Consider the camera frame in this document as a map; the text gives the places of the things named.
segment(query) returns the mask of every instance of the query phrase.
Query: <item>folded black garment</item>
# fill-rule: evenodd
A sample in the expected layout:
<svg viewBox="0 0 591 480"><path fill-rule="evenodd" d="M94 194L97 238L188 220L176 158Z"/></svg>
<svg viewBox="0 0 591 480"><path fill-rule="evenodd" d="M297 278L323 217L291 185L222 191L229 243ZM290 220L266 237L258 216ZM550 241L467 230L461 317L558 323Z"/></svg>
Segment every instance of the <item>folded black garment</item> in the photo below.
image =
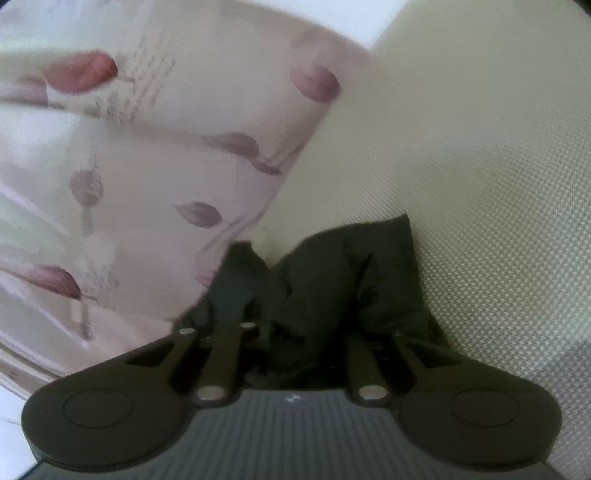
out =
<svg viewBox="0 0 591 480"><path fill-rule="evenodd" d="M347 330L404 335L447 346L425 308L410 221L360 223L305 239L267 268L249 243L233 244L207 294L175 323L211 335L255 322L263 365L256 388L302 388Z"/></svg>

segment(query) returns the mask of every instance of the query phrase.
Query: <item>silver screw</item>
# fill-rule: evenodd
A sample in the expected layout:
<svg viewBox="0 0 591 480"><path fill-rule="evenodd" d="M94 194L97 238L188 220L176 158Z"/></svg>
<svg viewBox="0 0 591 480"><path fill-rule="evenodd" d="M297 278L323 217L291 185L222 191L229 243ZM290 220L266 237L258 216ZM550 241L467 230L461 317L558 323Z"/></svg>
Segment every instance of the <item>silver screw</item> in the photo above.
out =
<svg viewBox="0 0 591 480"><path fill-rule="evenodd" d="M365 385L359 389L359 396L364 400L381 400L388 395L388 390L380 385Z"/></svg>
<svg viewBox="0 0 591 480"><path fill-rule="evenodd" d="M208 385L197 390L197 398L201 401L217 401L226 396L226 390L218 385Z"/></svg>

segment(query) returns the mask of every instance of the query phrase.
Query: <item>black fabric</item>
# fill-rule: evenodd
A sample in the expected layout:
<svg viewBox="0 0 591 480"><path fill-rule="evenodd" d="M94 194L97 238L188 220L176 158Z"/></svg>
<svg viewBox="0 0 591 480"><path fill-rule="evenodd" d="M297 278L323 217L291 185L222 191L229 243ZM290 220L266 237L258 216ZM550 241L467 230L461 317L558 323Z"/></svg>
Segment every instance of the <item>black fabric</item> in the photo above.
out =
<svg viewBox="0 0 591 480"><path fill-rule="evenodd" d="M264 364L246 377L257 388L305 387L349 329L447 345L423 305L407 216L318 233L272 268L250 244L233 244L176 328L209 335L243 321L258 324L266 347Z"/></svg>

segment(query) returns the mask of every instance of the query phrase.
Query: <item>ribbed gray panel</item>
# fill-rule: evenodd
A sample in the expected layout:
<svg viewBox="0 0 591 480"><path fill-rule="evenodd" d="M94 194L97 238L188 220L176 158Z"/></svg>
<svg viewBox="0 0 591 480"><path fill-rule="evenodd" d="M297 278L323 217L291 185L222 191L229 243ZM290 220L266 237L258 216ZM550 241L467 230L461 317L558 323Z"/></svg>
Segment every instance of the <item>ribbed gray panel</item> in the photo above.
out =
<svg viewBox="0 0 591 480"><path fill-rule="evenodd" d="M476 473L412 445L392 416L341 391L245 391L226 408L197 413L168 451L111 473L36 467L24 480L560 480L545 465Z"/></svg>

